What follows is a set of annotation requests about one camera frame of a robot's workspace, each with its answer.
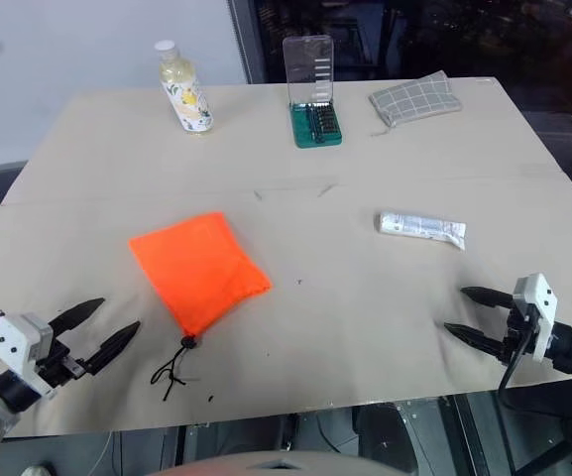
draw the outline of bottle cap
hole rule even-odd
[[[158,52],[158,56],[162,59],[177,55],[179,53],[173,40],[161,40],[156,42],[154,49],[156,52]]]

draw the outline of screwdriver bit set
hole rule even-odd
[[[343,140],[333,103],[334,44],[327,35],[284,39],[294,141],[301,148]]]

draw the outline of beige table surface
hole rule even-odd
[[[572,324],[572,183],[502,87],[453,79],[463,111],[371,137],[384,126],[366,96],[391,83],[336,84],[344,142],[313,150],[293,143],[283,85],[208,88],[215,129],[205,137],[181,131],[161,91],[75,99],[0,207],[0,308],[50,319],[107,298],[63,335],[74,357],[135,319],[143,325],[112,365],[29,410],[13,434],[494,389],[504,368],[441,323],[501,338],[504,314],[458,288],[510,291],[537,271],[555,288],[558,318]],[[380,235],[381,209],[464,221],[467,251]],[[163,403],[166,384],[149,379],[181,335],[127,242],[211,210],[226,213],[275,286],[205,333],[181,364],[189,384]],[[560,378],[525,359],[514,380]]]

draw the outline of clear plastic lid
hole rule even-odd
[[[332,100],[334,42],[329,35],[285,38],[284,62],[290,104]]]

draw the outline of orange drawstring bag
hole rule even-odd
[[[272,285],[235,240],[221,212],[207,213],[133,238],[129,246],[152,286],[184,332],[173,358],[152,376],[169,375],[169,396],[177,357],[233,306]]]

